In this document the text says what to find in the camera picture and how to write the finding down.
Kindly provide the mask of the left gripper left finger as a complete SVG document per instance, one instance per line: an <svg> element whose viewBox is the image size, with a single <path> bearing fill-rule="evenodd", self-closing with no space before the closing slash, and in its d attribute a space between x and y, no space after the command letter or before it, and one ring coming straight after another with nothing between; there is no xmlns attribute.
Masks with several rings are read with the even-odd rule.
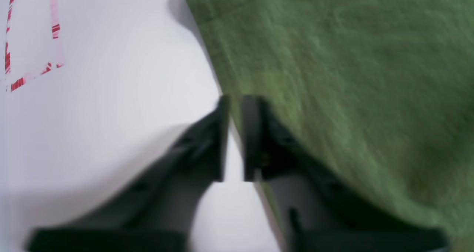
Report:
<svg viewBox="0 0 474 252"><path fill-rule="evenodd" d="M29 252L185 252L199 202L225 174L228 109L181 134L163 156L110 200L64 225L37 229Z"/></svg>

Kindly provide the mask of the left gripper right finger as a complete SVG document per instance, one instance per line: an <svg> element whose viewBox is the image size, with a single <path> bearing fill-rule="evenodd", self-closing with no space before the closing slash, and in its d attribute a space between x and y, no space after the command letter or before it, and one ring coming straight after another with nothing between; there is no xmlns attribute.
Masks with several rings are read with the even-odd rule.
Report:
<svg viewBox="0 0 474 252"><path fill-rule="evenodd" d="M361 198L310 156L261 96L241 102L244 179L261 187L288 252L448 252L442 231Z"/></svg>

